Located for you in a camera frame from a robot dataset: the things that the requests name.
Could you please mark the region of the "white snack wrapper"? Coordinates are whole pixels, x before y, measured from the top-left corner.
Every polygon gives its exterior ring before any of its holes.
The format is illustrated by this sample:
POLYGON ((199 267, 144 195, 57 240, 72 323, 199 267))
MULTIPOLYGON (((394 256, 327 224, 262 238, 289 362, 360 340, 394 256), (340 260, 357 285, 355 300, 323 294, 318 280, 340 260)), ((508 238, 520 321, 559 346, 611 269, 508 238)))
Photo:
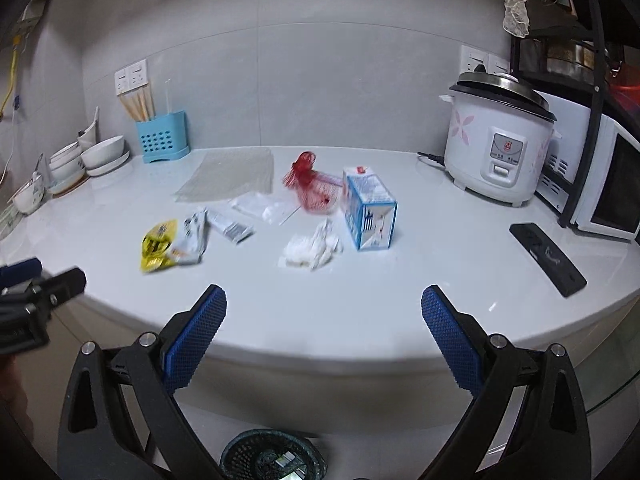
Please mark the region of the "white snack wrapper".
POLYGON ((199 209, 182 220, 168 222, 170 243, 165 256, 172 264, 188 266, 201 261, 206 248, 206 214, 206 209, 199 209))

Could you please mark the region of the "clear bubble wrap sheet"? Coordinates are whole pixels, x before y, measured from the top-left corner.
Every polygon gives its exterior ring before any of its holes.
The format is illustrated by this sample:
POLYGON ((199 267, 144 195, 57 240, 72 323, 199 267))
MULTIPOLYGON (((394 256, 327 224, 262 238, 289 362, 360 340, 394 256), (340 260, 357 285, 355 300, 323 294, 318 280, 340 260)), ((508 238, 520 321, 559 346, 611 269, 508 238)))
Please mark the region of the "clear bubble wrap sheet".
POLYGON ((269 148, 224 148, 205 155, 175 198, 180 203, 209 203, 248 192, 271 194, 273 175, 269 148))

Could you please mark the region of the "clear small plastic bag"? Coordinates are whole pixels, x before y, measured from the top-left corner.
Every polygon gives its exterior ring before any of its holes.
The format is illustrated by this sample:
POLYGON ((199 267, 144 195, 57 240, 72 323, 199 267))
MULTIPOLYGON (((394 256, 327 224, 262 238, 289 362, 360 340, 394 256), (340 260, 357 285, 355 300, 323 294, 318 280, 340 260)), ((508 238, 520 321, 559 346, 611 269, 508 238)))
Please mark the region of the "clear small plastic bag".
POLYGON ((241 214, 280 226, 298 211, 299 206, 290 200, 280 200, 256 191, 232 198, 230 205, 241 214))

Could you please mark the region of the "white tissue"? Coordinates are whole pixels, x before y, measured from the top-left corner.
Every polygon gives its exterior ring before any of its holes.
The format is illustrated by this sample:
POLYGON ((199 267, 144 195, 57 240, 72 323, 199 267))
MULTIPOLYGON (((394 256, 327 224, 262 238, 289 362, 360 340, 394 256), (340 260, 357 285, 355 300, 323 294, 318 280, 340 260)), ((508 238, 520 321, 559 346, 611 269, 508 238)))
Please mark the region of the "white tissue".
POLYGON ((323 220, 311 236, 294 235, 280 255, 280 266, 315 271, 328 264, 343 251, 340 237, 334 233, 333 222, 323 220))

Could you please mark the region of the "red mesh net bag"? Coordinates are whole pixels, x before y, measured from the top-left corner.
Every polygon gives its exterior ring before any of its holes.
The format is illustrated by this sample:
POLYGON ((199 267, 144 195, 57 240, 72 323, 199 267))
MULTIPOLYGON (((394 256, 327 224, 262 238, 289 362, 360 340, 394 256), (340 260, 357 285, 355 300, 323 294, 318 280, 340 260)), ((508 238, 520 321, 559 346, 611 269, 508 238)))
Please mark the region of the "red mesh net bag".
POLYGON ((342 179, 314 169, 316 155, 300 153, 283 177, 283 185, 292 190, 299 205, 310 214, 333 214, 342 192, 342 179))

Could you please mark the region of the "blue white milk carton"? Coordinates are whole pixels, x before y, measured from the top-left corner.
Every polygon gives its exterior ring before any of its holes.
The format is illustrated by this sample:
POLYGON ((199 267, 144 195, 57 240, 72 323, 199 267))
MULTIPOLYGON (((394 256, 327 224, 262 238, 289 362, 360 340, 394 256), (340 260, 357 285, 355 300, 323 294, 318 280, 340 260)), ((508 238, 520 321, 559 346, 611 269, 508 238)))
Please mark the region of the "blue white milk carton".
POLYGON ((390 248, 397 202, 380 176, 370 167, 343 169, 342 209, 357 250, 390 248))

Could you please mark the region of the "yellow snack packet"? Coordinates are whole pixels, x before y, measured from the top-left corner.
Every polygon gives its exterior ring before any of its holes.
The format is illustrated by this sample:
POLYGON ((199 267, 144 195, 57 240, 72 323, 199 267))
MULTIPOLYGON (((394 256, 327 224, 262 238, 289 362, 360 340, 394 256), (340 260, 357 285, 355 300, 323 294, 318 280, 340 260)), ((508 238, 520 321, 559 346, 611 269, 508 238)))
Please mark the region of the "yellow snack packet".
POLYGON ((171 244, 176 240, 178 222, 175 219, 160 222, 145 234, 141 244, 140 269, 153 273, 175 265, 171 259, 171 244))

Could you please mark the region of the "dark green mesh trash bin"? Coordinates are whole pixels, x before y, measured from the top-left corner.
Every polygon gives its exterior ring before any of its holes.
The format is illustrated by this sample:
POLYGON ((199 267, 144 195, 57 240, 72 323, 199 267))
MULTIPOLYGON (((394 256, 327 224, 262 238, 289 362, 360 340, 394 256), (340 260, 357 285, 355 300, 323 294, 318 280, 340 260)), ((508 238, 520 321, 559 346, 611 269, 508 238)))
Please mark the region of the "dark green mesh trash bin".
POLYGON ((328 466, 311 440, 277 429, 251 429, 232 439, 220 456, 229 479, 326 478, 328 466))

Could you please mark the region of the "patterned small bowl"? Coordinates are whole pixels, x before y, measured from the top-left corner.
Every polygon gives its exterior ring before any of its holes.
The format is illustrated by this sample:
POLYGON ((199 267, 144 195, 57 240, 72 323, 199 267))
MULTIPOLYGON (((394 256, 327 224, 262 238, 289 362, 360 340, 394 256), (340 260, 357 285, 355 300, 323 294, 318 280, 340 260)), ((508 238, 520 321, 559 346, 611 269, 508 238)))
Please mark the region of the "patterned small bowl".
POLYGON ((35 171, 32 177, 13 194, 10 202, 18 212, 28 216, 40 207, 44 192, 46 192, 46 188, 43 176, 40 172, 35 171))

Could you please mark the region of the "stacked white bowls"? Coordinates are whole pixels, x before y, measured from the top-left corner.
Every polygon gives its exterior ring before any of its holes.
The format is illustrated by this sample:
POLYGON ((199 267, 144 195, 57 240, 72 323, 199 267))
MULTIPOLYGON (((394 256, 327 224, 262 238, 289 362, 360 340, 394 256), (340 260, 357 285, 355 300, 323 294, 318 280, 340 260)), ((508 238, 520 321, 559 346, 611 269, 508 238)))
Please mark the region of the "stacked white bowls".
POLYGON ((81 153, 79 143, 73 142, 49 158, 48 193, 51 196, 65 193, 86 176, 86 167, 81 159, 81 153))

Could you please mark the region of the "white bowl on plate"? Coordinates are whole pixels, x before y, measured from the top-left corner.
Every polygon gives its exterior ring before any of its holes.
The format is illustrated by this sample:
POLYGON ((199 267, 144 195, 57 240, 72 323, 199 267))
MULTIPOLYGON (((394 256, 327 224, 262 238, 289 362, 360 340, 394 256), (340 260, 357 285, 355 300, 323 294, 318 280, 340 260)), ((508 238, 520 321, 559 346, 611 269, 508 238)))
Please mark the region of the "white bowl on plate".
POLYGON ((112 136, 83 151, 81 160, 85 165, 88 176, 92 178, 101 177, 122 166, 130 155, 125 148, 125 138, 123 136, 112 136))

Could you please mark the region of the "white ceramic spoon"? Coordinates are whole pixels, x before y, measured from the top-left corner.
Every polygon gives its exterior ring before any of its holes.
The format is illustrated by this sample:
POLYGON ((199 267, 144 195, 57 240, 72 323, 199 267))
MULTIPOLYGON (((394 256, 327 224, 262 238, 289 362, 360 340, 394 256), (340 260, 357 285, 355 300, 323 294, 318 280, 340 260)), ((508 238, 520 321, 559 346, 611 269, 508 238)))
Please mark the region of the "white ceramic spoon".
POLYGON ((78 132, 77 142, 83 152, 96 145, 96 141, 98 140, 99 114, 100 108, 97 106, 94 111, 92 123, 88 125, 85 130, 78 132))

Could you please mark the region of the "blue chopstick holder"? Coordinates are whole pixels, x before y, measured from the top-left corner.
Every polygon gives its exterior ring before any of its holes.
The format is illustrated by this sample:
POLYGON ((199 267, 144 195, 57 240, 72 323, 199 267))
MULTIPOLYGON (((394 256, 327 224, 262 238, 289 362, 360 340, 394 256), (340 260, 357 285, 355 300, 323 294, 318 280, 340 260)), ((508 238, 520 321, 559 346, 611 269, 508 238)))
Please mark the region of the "blue chopstick holder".
POLYGON ((190 153, 184 110, 137 122, 136 128, 145 164, 171 162, 190 153))

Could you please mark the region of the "wooden chopsticks bundle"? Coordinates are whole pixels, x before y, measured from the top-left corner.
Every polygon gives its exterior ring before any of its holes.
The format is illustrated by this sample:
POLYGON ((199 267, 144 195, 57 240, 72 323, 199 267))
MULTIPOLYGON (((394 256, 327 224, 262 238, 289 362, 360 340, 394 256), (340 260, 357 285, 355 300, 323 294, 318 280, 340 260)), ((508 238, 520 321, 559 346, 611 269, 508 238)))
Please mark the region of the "wooden chopsticks bundle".
POLYGON ((118 99, 134 122, 149 122, 156 116, 150 84, 122 92, 118 99))

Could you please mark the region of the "white microwave oven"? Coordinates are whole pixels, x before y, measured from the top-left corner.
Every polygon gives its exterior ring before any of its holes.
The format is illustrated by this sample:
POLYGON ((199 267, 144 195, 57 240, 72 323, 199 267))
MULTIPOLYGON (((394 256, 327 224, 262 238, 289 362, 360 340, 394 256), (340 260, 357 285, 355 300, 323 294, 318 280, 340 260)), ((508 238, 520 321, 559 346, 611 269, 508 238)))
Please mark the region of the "white microwave oven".
MULTIPOLYGON (((550 93, 542 96, 556 117, 544 166, 574 183, 591 110, 550 93)), ((608 115, 600 119, 596 147, 570 225, 620 240, 633 240, 639 234, 639 141, 608 115)))

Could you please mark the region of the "white rice cooker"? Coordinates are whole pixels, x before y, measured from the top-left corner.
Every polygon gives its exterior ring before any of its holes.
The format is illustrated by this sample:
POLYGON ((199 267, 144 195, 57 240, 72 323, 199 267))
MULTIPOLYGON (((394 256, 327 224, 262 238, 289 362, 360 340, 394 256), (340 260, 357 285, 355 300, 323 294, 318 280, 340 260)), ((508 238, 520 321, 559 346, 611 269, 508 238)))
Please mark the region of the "white rice cooker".
POLYGON ((444 166, 454 185, 519 207, 535 194, 555 114, 530 84, 478 68, 440 99, 451 105, 444 166))

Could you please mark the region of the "red plastic basin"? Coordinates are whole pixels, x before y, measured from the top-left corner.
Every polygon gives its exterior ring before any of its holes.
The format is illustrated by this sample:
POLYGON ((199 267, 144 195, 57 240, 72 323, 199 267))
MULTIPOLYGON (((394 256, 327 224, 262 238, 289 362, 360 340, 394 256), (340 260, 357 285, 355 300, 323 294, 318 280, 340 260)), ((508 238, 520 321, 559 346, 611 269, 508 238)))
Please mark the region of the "red plastic basin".
POLYGON ((639 78, 634 75, 627 77, 619 73, 611 80, 608 88, 616 102, 634 119, 639 119, 639 78))

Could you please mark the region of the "steel pot on shelf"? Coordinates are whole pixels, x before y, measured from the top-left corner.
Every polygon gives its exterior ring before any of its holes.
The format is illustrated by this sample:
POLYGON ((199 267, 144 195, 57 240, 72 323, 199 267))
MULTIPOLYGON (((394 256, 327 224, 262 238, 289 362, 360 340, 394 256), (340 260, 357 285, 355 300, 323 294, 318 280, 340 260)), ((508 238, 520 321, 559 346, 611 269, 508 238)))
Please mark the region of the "steel pot on shelf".
POLYGON ((546 72, 570 79, 593 83, 596 55, 589 42, 555 40, 548 43, 546 72))

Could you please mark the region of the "black metal shelf rack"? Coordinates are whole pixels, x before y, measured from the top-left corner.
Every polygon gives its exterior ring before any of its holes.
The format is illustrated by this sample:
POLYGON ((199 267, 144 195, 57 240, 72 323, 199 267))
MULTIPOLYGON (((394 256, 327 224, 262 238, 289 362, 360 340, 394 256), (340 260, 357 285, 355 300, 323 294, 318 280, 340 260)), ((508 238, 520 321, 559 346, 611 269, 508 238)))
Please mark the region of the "black metal shelf rack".
POLYGON ((536 191, 558 214, 560 226, 574 228, 570 217, 585 184, 601 117, 615 119, 639 141, 639 119, 626 112, 608 88, 619 73, 639 78, 638 66, 626 59, 628 53, 639 50, 639 0, 527 0, 526 9, 529 34, 511 40, 511 74, 541 94, 550 93, 591 110, 575 182, 567 182, 544 166, 536 191), (546 72, 547 46, 555 40, 593 45, 592 84, 546 72))

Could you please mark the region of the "hanging white cloth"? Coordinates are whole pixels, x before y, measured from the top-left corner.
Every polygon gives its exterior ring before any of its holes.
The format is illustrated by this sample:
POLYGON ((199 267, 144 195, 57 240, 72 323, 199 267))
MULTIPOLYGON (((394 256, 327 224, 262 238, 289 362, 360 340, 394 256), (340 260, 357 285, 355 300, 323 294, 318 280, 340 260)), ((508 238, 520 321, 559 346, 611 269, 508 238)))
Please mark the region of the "hanging white cloth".
POLYGON ((504 17, 502 28, 509 35, 523 39, 529 34, 527 0, 503 0, 504 17))

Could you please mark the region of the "left wall socket panel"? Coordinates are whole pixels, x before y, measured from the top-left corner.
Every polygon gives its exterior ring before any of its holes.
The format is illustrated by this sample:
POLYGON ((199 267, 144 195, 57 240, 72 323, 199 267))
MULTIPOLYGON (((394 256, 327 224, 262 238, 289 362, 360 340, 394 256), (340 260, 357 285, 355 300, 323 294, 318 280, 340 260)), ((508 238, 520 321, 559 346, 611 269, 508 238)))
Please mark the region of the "left wall socket panel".
POLYGON ((129 91, 140 89, 148 83, 148 66, 145 58, 116 70, 114 73, 116 96, 122 96, 129 91))

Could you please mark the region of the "wall socket panel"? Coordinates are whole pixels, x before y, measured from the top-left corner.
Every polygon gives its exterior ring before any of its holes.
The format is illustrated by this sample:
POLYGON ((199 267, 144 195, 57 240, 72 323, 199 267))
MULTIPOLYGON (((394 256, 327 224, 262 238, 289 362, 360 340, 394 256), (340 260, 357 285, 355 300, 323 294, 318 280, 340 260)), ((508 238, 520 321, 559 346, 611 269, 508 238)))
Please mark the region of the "wall socket panel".
POLYGON ((148 66, 145 58, 116 70, 114 73, 116 96, 122 96, 129 91, 140 89, 148 83, 148 66))
POLYGON ((505 58, 480 49, 462 44, 460 50, 459 72, 472 72, 477 65, 483 65, 488 73, 508 74, 510 73, 510 63, 505 58))

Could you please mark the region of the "right wall socket panel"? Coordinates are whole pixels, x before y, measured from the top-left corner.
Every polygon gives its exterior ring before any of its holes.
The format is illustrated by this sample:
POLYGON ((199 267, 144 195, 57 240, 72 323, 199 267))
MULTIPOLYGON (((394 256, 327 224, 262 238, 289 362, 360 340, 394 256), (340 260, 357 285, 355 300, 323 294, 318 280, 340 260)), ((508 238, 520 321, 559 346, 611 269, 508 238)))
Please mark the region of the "right wall socket panel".
POLYGON ((510 63, 505 58, 480 49, 462 44, 460 50, 459 72, 472 72, 477 65, 483 65, 488 73, 508 74, 510 73, 510 63))

